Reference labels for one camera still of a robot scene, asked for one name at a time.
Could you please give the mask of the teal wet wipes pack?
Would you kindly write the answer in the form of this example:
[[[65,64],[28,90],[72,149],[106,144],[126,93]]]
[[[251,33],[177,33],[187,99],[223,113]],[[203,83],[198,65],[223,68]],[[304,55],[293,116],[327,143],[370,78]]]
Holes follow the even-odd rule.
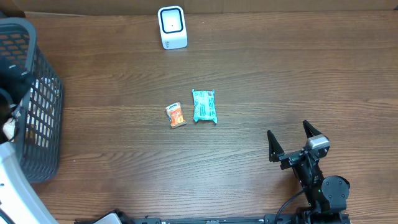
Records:
[[[192,90],[193,95],[193,120],[194,122],[213,121],[218,123],[218,117],[215,106],[215,91],[214,90]]]

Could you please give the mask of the white barcode scanner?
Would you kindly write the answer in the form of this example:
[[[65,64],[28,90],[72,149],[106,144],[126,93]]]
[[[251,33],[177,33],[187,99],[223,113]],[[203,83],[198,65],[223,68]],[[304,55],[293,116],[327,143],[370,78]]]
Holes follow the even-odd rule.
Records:
[[[157,13],[162,46],[165,50],[182,49],[188,45],[185,14],[180,6],[162,7]]]

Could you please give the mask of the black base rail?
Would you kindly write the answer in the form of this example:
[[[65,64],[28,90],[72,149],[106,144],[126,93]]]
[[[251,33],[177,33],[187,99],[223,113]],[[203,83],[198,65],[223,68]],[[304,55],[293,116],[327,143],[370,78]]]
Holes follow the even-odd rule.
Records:
[[[235,218],[186,218],[165,219],[160,218],[132,218],[133,224],[274,224],[275,215],[263,217],[235,217]]]

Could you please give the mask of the orange tissue pack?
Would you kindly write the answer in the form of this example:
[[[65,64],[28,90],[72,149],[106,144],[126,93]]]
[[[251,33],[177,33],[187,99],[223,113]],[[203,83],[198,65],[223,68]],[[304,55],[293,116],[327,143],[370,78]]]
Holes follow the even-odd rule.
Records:
[[[173,103],[165,108],[172,129],[185,125],[180,102]]]

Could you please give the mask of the grey plastic mesh basket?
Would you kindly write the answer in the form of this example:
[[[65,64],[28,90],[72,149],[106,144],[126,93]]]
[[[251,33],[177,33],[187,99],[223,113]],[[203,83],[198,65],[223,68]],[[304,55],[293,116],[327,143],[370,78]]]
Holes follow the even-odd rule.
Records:
[[[1,19],[2,58],[35,78],[30,95],[15,108],[4,132],[15,144],[28,182],[45,182],[56,176],[60,165],[63,83],[37,45],[35,27],[25,19]]]

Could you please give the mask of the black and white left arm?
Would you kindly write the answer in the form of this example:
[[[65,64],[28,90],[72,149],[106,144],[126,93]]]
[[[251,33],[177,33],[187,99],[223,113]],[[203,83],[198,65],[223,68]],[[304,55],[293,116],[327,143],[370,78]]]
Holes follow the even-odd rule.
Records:
[[[57,223],[28,183],[15,144],[4,132],[4,125],[14,119],[15,108],[30,95],[34,81],[29,72],[1,59],[1,223]]]

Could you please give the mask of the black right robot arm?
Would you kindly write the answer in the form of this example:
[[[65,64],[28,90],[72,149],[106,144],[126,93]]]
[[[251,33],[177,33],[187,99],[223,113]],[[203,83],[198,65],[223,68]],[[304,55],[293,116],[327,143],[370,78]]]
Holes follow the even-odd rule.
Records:
[[[272,131],[267,131],[269,160],[280,162],[282,170],[291,168],[302,190],[286,201],[275,215],[265,215],[265,223],[350,223],[347,208],[350,183],[342,176],[324,177],[319,161],[330,149],[330,140],[307,120],[303,121],[307,142],[300,150],[286,154]],[[283,216],[284,208],[304,194],[308,206]]]

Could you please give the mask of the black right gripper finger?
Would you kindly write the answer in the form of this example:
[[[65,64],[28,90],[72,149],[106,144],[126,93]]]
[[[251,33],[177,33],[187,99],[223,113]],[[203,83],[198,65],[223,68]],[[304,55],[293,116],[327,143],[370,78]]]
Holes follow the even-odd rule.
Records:
[[[269,142],[269,161],[279,162],[280,157],[282,157],[285,152],[271,130],[267,131],[267,137]]]
[[[303,121],[303,127],[307,138],[312,138],[314,136],[322,134],[319,130],[314,128],[307,120]]]

